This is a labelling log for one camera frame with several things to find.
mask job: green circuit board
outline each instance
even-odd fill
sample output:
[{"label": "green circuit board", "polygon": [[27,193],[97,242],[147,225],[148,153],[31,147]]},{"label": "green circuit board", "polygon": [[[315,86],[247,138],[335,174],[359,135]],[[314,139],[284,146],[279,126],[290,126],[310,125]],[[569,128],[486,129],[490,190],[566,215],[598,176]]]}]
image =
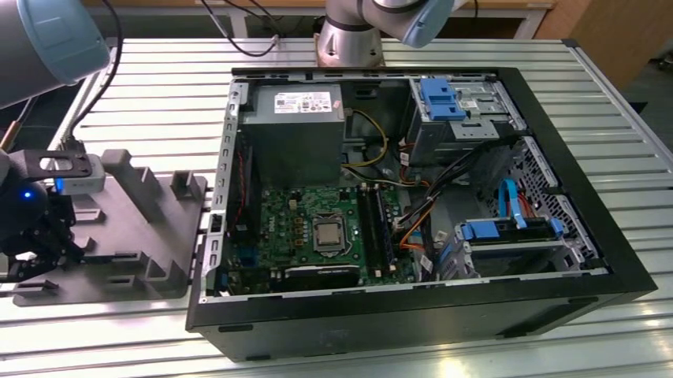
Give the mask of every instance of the green circuit board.
[{"label": "green circuit board", "polygon": [[[394,187],[387,187],[382,189],[381,195],[386,214],[393,218],[401,212],[398,192]],[[339,228],[343,228],[346,242],[345,248],[328,257],[316,252],[314,240],[315,223],[324,219],[342,224]],[[363,286],[413,282],[410,258],[397,260],[393,274],[382,277],[369,274],[357,190],[353,187],[264,191],[259,253],[259,267],[272,269],[288,265],[358,265]]]}]

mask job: blue drive bracket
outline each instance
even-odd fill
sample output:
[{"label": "blue drive bracket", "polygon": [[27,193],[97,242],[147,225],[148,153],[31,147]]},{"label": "blue drive bracket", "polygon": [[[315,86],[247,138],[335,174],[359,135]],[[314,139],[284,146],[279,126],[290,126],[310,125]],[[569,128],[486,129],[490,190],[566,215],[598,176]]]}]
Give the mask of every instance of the blue drive bracket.
[{"label": "blue drive bracket", "polygon": [[475,220],[474,222],[467,222],[461,226],[461,231],[465,240],[493,239],[501,236],[493,220]]},{"label": "blue drive bracket", "polygon": [[429,107],[430,120],[465,120],[458,93],[446,79],[421,79],[421,95]]},{"label": "blue drive bracket", "polygon": [[511,217],[517,221],[517,227],[526,228],[527,224],[526,221],[523,220],[522,208],[518,205],[517,184],[514,183],[513,179],[502,180],[501,187],[497,191],[498,212],[499,217],[502,218],[509,217],[507,202],[513,212]]}]

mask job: ram slot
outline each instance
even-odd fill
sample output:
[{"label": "ram slot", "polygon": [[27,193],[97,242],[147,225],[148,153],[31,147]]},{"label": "ram slot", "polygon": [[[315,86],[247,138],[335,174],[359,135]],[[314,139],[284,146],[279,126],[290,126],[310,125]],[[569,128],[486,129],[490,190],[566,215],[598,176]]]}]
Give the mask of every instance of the ram slot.
[{"label": "ram slot", "polygon": [[359,187],[358,210],[367,269],[371,275],[381,277],[394,271],[394,251],[378,187]]}]

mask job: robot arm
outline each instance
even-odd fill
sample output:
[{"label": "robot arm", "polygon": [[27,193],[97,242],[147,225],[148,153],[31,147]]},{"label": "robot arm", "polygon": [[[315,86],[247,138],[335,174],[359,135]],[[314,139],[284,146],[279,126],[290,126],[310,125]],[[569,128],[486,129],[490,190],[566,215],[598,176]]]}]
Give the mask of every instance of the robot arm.
[{"label": "robot arm", "polygon": [[383,59],[379,30],[405,45],[426,46],[467,0],[328,0],[319,63],[371,67]]}]

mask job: power supply label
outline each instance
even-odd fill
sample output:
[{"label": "power supply label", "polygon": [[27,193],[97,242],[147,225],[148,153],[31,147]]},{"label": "power supply label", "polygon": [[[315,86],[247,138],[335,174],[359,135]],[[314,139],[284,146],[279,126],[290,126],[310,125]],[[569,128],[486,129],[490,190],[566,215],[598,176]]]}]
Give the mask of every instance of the power supply label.
[{"label": "power supply label", "polygon": [[328,92],[278,93],[275,113],[330,113],[332,102]]}]

